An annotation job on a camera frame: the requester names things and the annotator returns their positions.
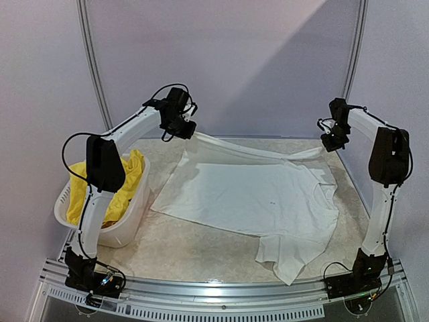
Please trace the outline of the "white t-shirt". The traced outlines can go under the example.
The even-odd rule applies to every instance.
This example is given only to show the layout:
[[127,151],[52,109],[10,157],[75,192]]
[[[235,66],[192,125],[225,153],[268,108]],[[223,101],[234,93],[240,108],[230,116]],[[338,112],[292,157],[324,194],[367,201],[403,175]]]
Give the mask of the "white t-shirt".
[[280,154],[196,133],[151,209],[257,236],[256,261],[291,284],[333,235],[336,188],[322,148]]

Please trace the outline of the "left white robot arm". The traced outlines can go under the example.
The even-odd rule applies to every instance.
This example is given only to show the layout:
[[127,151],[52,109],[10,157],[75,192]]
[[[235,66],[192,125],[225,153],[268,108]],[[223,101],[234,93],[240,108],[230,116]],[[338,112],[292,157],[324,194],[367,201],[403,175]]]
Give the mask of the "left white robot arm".
[[121,155],[135,141],[155,127],[163,130],[162,140],[188,140],[196,123],[191,117],[198,109],[188,87],[181,83],[166,85],[166,97],[150,100],[125,121],[103,134],[85,133],[87,185],[85,204],[65,263],[96,262],[97,242],[107,208],[113,195],[125,182]]

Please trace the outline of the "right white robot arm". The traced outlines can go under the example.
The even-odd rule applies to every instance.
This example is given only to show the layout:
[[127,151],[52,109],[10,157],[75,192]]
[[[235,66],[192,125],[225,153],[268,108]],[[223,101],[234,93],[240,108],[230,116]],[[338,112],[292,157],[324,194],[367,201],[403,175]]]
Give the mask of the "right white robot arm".
[[344,150],[353,129],[372,142],[368,172],[373,183],[373,204],[358,255],[363,260],[374,258],[384,263],[389,257],[387,242],[396,193],[410,177],[414,166],[409,133],[381,120],[366,107],[348,104],[345,99],[335,98],[328,106],[330,117],[317,121],[327,152]]

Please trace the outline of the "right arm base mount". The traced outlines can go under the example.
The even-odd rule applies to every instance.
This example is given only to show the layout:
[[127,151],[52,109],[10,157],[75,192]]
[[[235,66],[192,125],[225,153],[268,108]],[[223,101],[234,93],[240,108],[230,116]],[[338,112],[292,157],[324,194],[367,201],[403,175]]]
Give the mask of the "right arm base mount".
[[[338,264],[349,272],[347,274],[326,276],[327,269],[333,264]],[[324,270],[323,282],[329,299],[337,299],[351,295],[365,296],[367,293],[369,293],[370,290],[376,289],[374,294],[367,296],[369,301],[375,301],[390,287],[390,284],[393,280],[393,274],[395,273],[395,268],[393,265],[389,265],[387,267],[387,273],[389,275],[389,281],[385,286],[383,286],[380,278],[370,278],[367,280],[358,281],[353,276],[351,270],[349,270],[346,266],[340,262],[332,262]]]

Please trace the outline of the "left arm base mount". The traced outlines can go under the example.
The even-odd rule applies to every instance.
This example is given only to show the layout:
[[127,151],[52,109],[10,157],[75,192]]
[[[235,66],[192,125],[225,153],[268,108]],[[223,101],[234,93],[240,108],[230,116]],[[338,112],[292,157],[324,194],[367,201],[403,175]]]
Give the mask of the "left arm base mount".
[[99,262],[96,258],[77,255],[66,248],[64,262],[68,267],[65,285],[90,294],[118,299],[127,279],[122,271]]

